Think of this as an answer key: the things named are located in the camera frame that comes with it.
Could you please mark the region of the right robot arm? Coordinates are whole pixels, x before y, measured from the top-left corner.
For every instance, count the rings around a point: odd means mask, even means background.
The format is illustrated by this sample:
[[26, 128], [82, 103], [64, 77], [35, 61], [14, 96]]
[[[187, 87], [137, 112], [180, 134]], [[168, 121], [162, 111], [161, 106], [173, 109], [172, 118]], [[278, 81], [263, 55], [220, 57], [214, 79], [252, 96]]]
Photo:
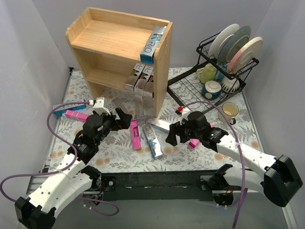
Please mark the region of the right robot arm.
[[226, 155], [242, 165], [240, 169], [232, 165], [222, 166], [210, 179], [215, 188], [228, 189], [240, 186], [265, 195], [277, 206], [285, 207], [303, 186], [297, 169], [286, 155], [275, 157], [257, 151], [218, 127], [212, 127], [202, 112], [183, 112], [181, 120], [169, 125], [166, 142], [176, 146], [197, 139], [217, 153]]

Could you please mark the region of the silver black gold toothpaste box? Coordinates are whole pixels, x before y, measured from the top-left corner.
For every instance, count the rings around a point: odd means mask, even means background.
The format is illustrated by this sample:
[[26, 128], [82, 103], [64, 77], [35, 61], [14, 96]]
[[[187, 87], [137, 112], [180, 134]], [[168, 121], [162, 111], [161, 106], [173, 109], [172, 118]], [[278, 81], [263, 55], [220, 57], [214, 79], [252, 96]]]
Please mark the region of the silver black gold toothpaste box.
[[134, 86], [134, 92], [143, 95], [143, 90], [153, 72], [153, 66], [146, 65]]

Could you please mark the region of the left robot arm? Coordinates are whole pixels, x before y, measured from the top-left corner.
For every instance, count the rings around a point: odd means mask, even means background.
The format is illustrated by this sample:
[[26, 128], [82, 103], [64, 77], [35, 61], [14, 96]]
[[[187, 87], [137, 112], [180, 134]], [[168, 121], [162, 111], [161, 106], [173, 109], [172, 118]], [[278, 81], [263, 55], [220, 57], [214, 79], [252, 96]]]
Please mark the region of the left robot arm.
[[50, 229], [61, 211], [86, 190], [101, 187], [102, 176], [88, 165], [110, 131], [128, 129], [132, 115], [94, 112], [83, 124], [54, 172], [29, 196], [15, 202], [17, 219], [28, 229]]

